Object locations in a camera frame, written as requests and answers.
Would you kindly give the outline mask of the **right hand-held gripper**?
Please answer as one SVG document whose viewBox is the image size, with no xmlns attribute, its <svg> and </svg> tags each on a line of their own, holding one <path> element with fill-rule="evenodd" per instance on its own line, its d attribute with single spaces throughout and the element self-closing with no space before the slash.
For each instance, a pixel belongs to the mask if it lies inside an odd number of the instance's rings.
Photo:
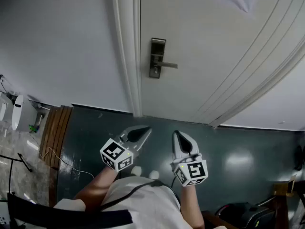
<svg viewBox="0 0 305 229">
<path fill-rule="evenodd" d="M 175 130 L 172 134 L 174 176 L 183 187 L 198 185 L 208 178 L 206 160 L 203 160 L 196 141 L 188 134 Z"/>
</svg>

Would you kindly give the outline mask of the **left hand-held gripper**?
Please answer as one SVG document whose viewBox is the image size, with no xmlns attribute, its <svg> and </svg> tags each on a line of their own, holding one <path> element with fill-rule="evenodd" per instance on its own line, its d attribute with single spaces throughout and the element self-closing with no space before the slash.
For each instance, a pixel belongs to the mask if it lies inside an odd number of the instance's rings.
<svg viewBox="0 0 305 229">
<path fill-rule="evenodd" d="M 152 129 L 147 125 L 127 127 L 120 135 L 114 139 L 110 138 L 102 146 L 102 161 L 116 172 L 131 166 L 151 133 Z"/>
</svg>

